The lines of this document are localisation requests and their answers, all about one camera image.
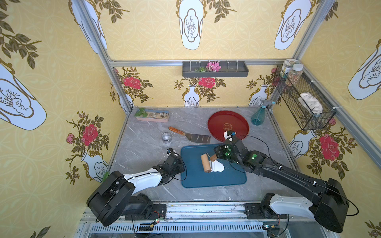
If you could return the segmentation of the teal plastic tray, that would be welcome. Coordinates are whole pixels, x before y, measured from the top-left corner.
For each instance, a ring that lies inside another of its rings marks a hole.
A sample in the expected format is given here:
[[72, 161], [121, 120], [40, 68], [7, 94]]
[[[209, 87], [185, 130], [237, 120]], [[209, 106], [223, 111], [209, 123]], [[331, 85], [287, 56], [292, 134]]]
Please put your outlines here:
[[185, 188], [241, 185], [246, 183], [244, 170], [229, 161], [211, 160], [218, 144], [185, 146], [180, 155], [186, 166], [181, 174], [182, 186]]

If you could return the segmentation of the white dough lump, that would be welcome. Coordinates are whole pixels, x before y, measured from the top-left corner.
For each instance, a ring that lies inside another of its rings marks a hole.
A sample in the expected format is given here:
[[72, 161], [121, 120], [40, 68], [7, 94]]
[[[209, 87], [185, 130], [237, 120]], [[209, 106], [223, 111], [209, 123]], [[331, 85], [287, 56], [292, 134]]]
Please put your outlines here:
[[209, 161], [211, 172], [223, 172], [225, 170], [225, 167], [222, 163], [220, 163], [218, 160], [215, 161]]

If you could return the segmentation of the wooden rolling pin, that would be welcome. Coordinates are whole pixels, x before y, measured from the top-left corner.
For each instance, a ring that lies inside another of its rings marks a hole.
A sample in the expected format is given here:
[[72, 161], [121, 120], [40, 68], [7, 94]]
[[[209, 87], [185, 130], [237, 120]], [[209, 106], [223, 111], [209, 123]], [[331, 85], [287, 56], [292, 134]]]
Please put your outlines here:
[[201, 158], [201, 162], [202, 162], [204, 172], [210, 173], [211, 168], [210, 168], [209, 161], [217, 160], [216, 154], [209, 156], [209, 154], [205, 153], [205, 154], [202, 154], [200, 158]]

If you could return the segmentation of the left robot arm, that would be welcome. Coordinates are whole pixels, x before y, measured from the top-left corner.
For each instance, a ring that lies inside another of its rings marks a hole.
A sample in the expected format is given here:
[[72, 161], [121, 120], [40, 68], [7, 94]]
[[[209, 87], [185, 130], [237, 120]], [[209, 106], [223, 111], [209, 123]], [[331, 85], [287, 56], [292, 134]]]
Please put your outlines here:
[[86, 205], [96, 220], [105, 227], [124, 215], [140, 215], [148, 218], [153, 212], [153, 203], [141, 191], [170, 183], [177, 174], [186, 171], [180, 154], [167, 149], [167, 159], [147, 171], [137, 174], [122, 174], [114, 171], [90, 195]]

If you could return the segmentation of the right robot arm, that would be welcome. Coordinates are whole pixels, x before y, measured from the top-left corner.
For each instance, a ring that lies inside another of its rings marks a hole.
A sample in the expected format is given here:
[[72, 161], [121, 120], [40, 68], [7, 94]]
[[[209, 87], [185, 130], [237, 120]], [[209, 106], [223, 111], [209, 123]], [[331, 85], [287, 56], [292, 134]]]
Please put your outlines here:
[[214, 148], [218, 159], [240, 165], [246, 172], [269, 178], [294, 190], [309, 201], [307, 211], [320, 225], [343, 232], [350, 201], [340, 182], [313, 178], [293, 170], [260, 151], [248, 150], [235, 136]]

